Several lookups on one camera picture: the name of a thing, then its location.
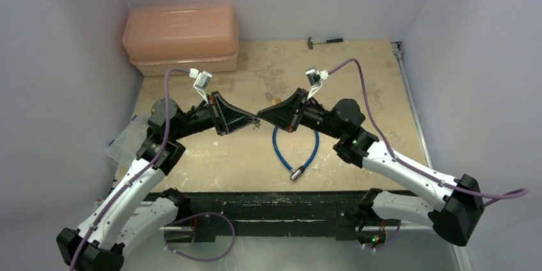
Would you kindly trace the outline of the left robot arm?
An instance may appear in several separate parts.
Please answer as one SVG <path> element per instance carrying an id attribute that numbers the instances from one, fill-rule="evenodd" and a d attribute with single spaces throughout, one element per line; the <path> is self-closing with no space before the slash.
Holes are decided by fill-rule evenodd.
<path id="1" fill-rule="evenodd" d="M 78 228 L 64 228 L 57 236 L 69 269 L 120 270 L 125 259 L 161 227 L 187 223 L 190 198 L 175 189 L 134 213 L 185 152 L 178 140 L 211 128 L 224 136 L 258 123 L 256 115 L 227 103 L 217 91 L 187 112 L 169 97 L 156 101 L 146 138 L 120 183 Z"/>

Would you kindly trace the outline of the brass padlock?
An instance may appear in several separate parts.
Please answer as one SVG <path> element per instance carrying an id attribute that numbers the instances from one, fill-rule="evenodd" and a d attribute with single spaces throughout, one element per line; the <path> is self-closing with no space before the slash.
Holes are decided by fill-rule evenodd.
<path id="1" fill-rule="evenodd" d="M 282 102 L 280 98 L 274 97 L 271 93 L 266 93 L 266 99 L 271 103 L 271 105 L 277 105 Z"/>

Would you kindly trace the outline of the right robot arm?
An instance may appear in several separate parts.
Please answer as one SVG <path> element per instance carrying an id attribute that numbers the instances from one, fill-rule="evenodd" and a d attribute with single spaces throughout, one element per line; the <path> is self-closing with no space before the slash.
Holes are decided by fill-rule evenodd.
<path id="1" fill-rule="evenodd" d="M 258 111 L 257 116 L 286 132 L 303 125 L 336 138 L 333 149 L 341 160 L 385 176 L 412 192 L 412 196 L 399 196 L 372 190 L 359 206 L 360 219 L 366 224 L 380 219 L 414 222 L 431 227 L 451 244 L 468 244 L 485 209 L 476 195 L 478 181 L 467 174 L 457 178 L 440 173 L 403 158 L 362 127 L 365 116 L 356 100 L 343 98 L 326 110 L 299 88 L 285 101 Z"/>

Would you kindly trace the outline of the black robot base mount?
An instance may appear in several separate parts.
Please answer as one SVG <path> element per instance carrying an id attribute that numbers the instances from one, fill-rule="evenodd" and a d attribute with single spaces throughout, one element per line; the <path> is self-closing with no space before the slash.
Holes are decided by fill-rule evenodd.
<path id="1" fill-rule="evenodd" d="M 194 229 L 196 242 L 214 242 L 218 236 L 330 237 L 337 241 L 370 243 L 369 232 L 382 243 L 384 233 L 398 224 L 381 220 L 369 209 L 375 190 L 303 192 L 152 192 L 144 199 L 180 202 L 177 219 L 196 215 L 170 232 Z"/>

